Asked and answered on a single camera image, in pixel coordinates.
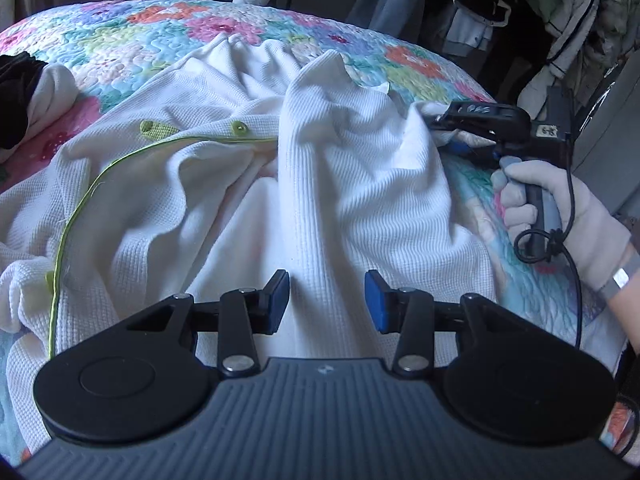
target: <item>pink flower pattern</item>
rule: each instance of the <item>pink flower pattern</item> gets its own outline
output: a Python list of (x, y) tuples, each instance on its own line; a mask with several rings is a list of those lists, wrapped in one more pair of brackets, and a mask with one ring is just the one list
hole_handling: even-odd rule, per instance
[(100, 117), (100, 100), (87, 97), (76, 101), (66, 114), (33, 139), (20, 145), (3, 164), (9, 179), (0, 184), (0, 193), (46, 168), (60, 146)]
[(189, 27), (187, 35), (196, 40), (206, 41), (207, 43), (215, 38), (221, 32), (227, 34), (241, 34), (243, 38), (252, 45), (262, 42), (258, 34), (264, 31), (261, 28), (245, 22), (238, 22), (233, 18), (219, 18), (217, 16), (207, 16), (205, 18), (193, 18), (187, 20), (184, 24)]
[(80, 8), (84, 12), (88, 12), (96, 9), (110, 9), (114, 4), (122, 3), (123, 0), (107, 0), (104, 2), (90, 2), (88, 4), (82, 4)]
[(484, 101), (486, 103), (492, 102), (492, 99), (481, 91), (472, 88), (470, 85), (463, 81), (456, 81), (454, 83), (456, 90), (460, 92), (464, 97), (468, 97), (472, 101)]
[(335, 28), (331, 26), (331, 23), (329, 23), (328, 20), (318, 18), (317, 16), (300, 14), (298, 12), (294, 12), (293, 10), (283, 10), (282, 13), (285, 16), (289, 16), (295, 24), (301, 25), (302, 27), (324, 27), (326, 29)]
[(33, 27), (24, 28), (23, 30), (19, 30), (18, 32), (14, 32), (13, 34), (9, 34), (9, 30), (10, 29), (7, 29), (0, 34), (0, 52), (2, 53), (9, 50), (17, 43), (20, 43), (24, 38), (28, 37), (28, 35), (35, 32)]

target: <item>bed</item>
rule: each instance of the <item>bed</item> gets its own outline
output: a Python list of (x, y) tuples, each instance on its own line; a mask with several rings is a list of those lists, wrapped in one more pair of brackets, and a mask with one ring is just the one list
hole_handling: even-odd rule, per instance
[[(0, 192), (46, 167), (59, 147), (133, 94), (153, 75), (219, 33), (251, 44), (288, 43), (302, 63), (340, 52), (362, 86), (389, 84), (406, 105), (414, 100), (489, 100), (463, 70), (418, 46), (352, 25), (267, 7), (201, 0), (138, 0), (77, 4), (41, 12), (0, 33), (0, 54), (27, 51), (62, 63), (81, 91), (74, 106), (0, 165)], [(513, 254), (489, 174), (442, 154), (456, 219), (485, 243), (500, 303), (572, 342), (573, 285), (562, 267), (532, 268)], [(583, 347), (613, 370), (625, 337), (604, 304), (585, 291)], [(6, 355), (22, 335), (0, 331), (0, 452), (16, 464), (28, 456), (6, 387)]]

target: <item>ribbed gray surface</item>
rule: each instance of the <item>ribbed gray surface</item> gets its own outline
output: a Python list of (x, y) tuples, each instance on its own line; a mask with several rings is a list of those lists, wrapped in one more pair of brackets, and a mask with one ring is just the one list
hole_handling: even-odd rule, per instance
[(596, 441), (508, 446), (445, 412), (426, 383), (370, 360), (272, 359), (223, 382), (200, 415), (121, 449), (55, 440), (20, 468), (30, 480), (616, 480), (630, 469)]

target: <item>green piping trim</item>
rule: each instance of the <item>green piping trim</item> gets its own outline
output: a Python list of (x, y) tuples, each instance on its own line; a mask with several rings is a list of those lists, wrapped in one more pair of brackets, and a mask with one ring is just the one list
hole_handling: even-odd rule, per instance
[(62, 268), (62, 259), (63, 259), (63, 251), (66, 245), (66, 237), (69, 233), (69, 230), (73, 227), (74, 222), (80, 215), (81, 209), (89, 202), (94, 190), (100, 184), (101, 179), (105, 176), (105, 174), (114, 168), (117, 164), (123, 162), (124, 160), (137, 155), (139, 153), (146, 152), (151, 148), (157, 148), (158, 146), (162, 146), (164, 144), (169, 144), (171, 142), (180, 142), (181, 140), (193, 140), (194, 142), (201, 142), (203, 140), (212, 140), (213, 142), (222, 142), (224, 144), (247, 144), (252, 142), (271, 142), (274, 140), (278, 140), (278, 137), (264, 137), (264, 138), (242, 138), (236, 139), (234, 137), (227, 136), (184, 136), (177, 137), (175, 139), (167, 139), (161, 140), (154, 144), (150, 144), (149, 146), (145, 146), (144, 148), (140, 148), (139, 150), (135, 150), (134, 152), (127, 153), (127, 155), (118, 158), (111, 162), (104, 170), (98, 175), (98, 177), (92, 182), (89, 189), (86, 191), (82, 200), (76, 207), (75, 211), (71, 215), (69, 222), (66, 223), (64, 229), (62, 229), (62, 236), (60, 237), (60, 244), (58, 245), (58, 254), (56, 255), (56, 265), (53, 271), (53, 301), (51, 302), (51, 312), (49, 317), (49, 359), (53, 358), (56, 355), (56, 325), (58, 323), (58, 302), (60, 301), (60, 273)]

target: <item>white glove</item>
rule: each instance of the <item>white glove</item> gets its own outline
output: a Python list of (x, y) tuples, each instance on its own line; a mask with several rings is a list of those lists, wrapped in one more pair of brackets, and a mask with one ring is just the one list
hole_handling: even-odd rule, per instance
[[(505, 208), (504, 224), (512, 243), (536, 222), (538, 211), (526, 203), (521, 186), (507, 183), (505, 174), (510, 179), (549, 190), (558, 205), (562, 228), (566, 228), (571, 214), (566, 171), (542, 160), (511, 164), (504, 172), (492, 174), (491, 180), (494, 191), (500, 192), (500, 202)], [(620, 268), (631, 233), (609, 214), (584, 182), (573, 177), (573, 183), (575, 220), (564, 246), (574, 259), (580, 279), (593, 290), (600, 290)]]

